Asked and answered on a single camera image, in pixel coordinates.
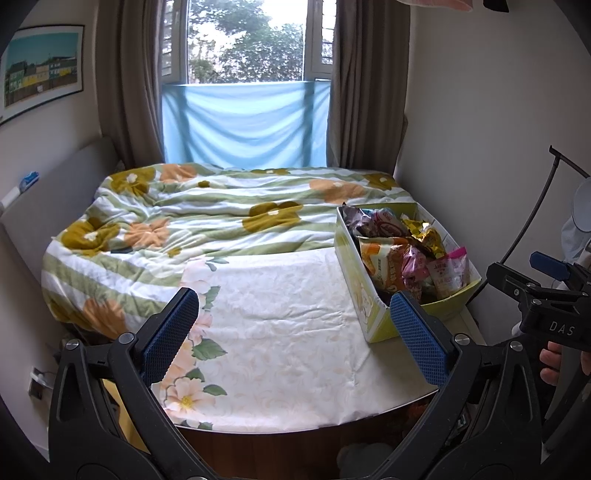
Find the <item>electrical socket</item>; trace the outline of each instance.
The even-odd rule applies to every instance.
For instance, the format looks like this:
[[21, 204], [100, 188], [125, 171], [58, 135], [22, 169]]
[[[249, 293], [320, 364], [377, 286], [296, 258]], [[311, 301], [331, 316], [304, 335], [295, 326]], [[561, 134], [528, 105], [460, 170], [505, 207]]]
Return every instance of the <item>electrical socket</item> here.
[[46, 374], [38, 368], [33, 368], [30, 373], [31, 382], [29, 383], [29, 396], [38, 400], [43, 399], [43, 390], [45, 388], [53, 389], [53, 381], [47, 378]]
[[29, 396], [34, 397], [37, 400], [43, 400], [43, 385], [36, 380], [33, 380], [33, 375], [38, 377], [41, 372], [37, 368], [33, 368], [31, 372], [31, 381], [29, 383]]

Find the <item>black cable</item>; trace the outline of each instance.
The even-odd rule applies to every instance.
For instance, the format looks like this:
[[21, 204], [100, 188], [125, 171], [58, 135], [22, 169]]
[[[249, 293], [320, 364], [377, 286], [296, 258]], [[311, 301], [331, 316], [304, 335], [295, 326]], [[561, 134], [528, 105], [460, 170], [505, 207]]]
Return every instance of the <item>black cable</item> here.
[[[513, 253], [513, 250], [515, 250], [515, 247], [517, 247], [517, 245], [519, 244], [519, 242], [521, 241], [521, 239], [525, 235], [525, 232], [530, 227], [531, 222], [534, 220], [536, 213], [538, 213], [538, 210], [540, 209], [540, 206], [542, 205], [542, 202], [544, 201], [544, 198], [546, 197], [546, 194], [548, 193], [548, 189], [550, 188], [550, 184], [552, 183], [552, 180], [554, 179], [554, 175], [556, 174], [556, 170], [558, 169], [558, 165], [560, 164], [560, 160], [564, 161], [567, 165], [569, 165], [570, 167], [575, 169], [583, 177], [585, 177], [585, 178], [589, 177], [589, 174], [587, 172], [585, 172], [577, 164], [575, 164], [574, 162], [572, 162], [571, 160], [566, 158], [558, 150], [555, 150], [552, 147], [552, 145], [550, 145], [550, 152], [554, 155], [554, 163], [552, 164], [552, 169], [550, 170], [550, 175], [548, 175], [548, 179], [546, 180], [546, 183], [544, 185], [544, 188], [542, 189], [542, 193], [540, 194], [538, 201], [535, 203], [534, 209], [531, 211], [530, 216], [528, 217], [527, 221], [525, 222], [525, 225], [521, 229], [521, 232], [519, 232], [519, 235], [517, 235], [517, 238], [515, 238], [515, 241], [513, 242], [513, 244], [509, 247], [509, 250], [507, 250], [507, 252], [503, 256], [503, 258], [500, 262], [501, 264], [505, 264], [505, 262], [507, 261], [509, 256]], [[484, 288], [487, 285], [488, 285], [488, 279], [485, 279], [484, 282], [482, 282], [482, 284], [480, 285], [480, 287], [478, 287], [478, 289], [474, 292], [474, 295], [472, 295], [472, 297], [470, 297], [470, 300], [468, 300], [466, 302], [466, 305], [468, 305], [472, 300], [474, 300], [480, 294], [480, 292], [482, 290], [484, 290]]]

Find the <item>brown curtain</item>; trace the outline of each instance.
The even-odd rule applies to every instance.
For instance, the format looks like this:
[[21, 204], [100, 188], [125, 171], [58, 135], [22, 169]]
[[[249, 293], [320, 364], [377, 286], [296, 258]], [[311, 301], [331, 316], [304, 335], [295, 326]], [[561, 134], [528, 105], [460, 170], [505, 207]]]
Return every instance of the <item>brown curtain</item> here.
[[394, 172], [405, 127], [409, 36], [408, 5], [337, 0], [329, 166]]
[[164, 0], [100, 0], [96, 97], [102, 134], [128, 168], [164, 161], [160, 45]]

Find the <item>snack box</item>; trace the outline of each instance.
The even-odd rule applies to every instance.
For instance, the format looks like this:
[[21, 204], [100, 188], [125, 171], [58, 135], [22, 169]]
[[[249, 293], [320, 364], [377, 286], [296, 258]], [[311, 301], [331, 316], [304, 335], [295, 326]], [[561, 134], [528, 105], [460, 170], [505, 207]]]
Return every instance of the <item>snack box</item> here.
[[[355, 206], [371, 209], [386, 207], [391, 209], [397, 217], [405, 213], [411, 219], [424, 220], [431, 223], [437, 229], [447, 252], [451, 252], [459, 247], [447, 230], [418, 203], [395, 202]], [[361, 324], [366, 341], [368, 343], [375, 343], [398, 336], [398, 332], [394, 328], [394, 324], [390, 318], [389, 305], [386, 305], [379, 298], [374, 284], [361, 261], [353, 238], [345, 226], [340, 207], [337, 208], [335, 250], [345, 276], [345, 281], [347, 282], [347, 287], [353, 298], [355, 311], [357, 312], [357, 317], [359, 318], [359, 323]], [[457, 315], [464, 308], [466, 302], [470, 299], [482, 280], [478, 270], [470, 262], [469, 250], [468, 269], [470, 271], [470, 284], [445, 300], [422, 305], [428, 314], [442, 321], [446, 321]]]

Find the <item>green striped duvet cover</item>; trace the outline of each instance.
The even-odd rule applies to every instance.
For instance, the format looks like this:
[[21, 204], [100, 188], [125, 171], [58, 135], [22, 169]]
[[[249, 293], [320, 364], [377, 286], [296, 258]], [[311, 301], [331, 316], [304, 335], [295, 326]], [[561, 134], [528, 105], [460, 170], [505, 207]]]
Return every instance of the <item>green striped duvet cover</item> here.
[[343, 202], [412, 201], [389, 175], [342, 168], [115, 173], [47, 248], [44, 298], [57, 320], [116, 338], [163, 309], [191, 260], [332, 247]]

